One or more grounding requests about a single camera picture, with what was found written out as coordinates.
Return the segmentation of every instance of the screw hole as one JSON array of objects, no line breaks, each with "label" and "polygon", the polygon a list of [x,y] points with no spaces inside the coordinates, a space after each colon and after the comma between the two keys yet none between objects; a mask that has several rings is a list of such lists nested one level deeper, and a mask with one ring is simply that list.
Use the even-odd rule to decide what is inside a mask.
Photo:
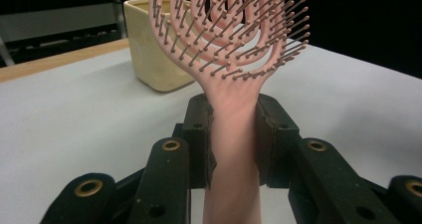
[{"label": "screw hole", "polygon": [[103,187],[103,182],[98,179],[90,179],[81,182],[77,188],[75,188],[75,195],[79,197],[89,197],[99,192]]},{"label": "screw hole", "polygon": [[358,206],[356,207],[356,212],[359,214],[359,216],[365,218],[366,220],[374,220],[375,219],[375,213],[373,213],[371,210],[369,210],[366,207]]},{"label": "screw hole", "polygon": [[315,151],[326,151],[326,145],[319,142],[309,142],[308,147]]},{"label": "screw hole", "polygon": [[165,207],[163,205],[151,206],[148,214],[153,218],[162,217],[165,214]]},{"label": "screw hole", "polygon": [[422,182],[410,180],[406,183],[406,188],[414,195],[422,197]]},{"label": "screw hole", "polygon": [[173,151],[173,150],[176,150],[179,147],[180,147],[180,142],[175,141],[175,140],[167,141],[162,145],[162,149],[164,149],[166,151]]}]

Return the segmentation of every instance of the hairbrush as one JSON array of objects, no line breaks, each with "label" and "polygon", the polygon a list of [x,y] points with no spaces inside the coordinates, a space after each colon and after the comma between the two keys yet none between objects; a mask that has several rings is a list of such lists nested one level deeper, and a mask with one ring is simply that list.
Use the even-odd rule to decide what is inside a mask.
[{"label": "hairbrush", "polygon": [[169,18],[162,0],[149,2],[158,46],[199,83],[214,110],[210,140],[217,167],[205,194],[204,223],[261,222],[255,105],[265,80],[308,43],[305,2],[170,0]]}]

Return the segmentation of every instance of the white table surface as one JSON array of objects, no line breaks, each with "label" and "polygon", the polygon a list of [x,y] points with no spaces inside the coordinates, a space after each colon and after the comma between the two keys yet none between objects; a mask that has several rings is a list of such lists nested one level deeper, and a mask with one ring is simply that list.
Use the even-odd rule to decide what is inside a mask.
[{"label": "white table surface", "polygon": [[[89,172],[116,181],[183,122],[192,84],[160,94],[132,71],[129,50],[0,84],[0,223],[39,223],[65,185]],[[382,186],[422,176],[422,81],[308,47],[265,84],[303,137],[332,143]],[[263,223],[295,223],[286,190],[262,188]],[[193,192],[200,223],[202,191]]]}]

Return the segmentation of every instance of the hairbrush bristle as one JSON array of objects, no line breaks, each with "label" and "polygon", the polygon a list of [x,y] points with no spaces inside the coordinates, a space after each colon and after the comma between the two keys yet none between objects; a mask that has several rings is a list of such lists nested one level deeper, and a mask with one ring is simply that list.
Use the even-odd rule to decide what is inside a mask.
[{"label": "hairbrush bristle", "polygon": [[[154,37],[166,55],[189,73],[200,72],[221,78],[247,81],[270,75],[291,61],[308,43],[310,18],[307,0],[170,0],[169,19],[162,12],[162,0],[149,5]],[[257,44],[243,49],[256,36]],[[239,67],[255,63],[271,52],[261,68]]]}]

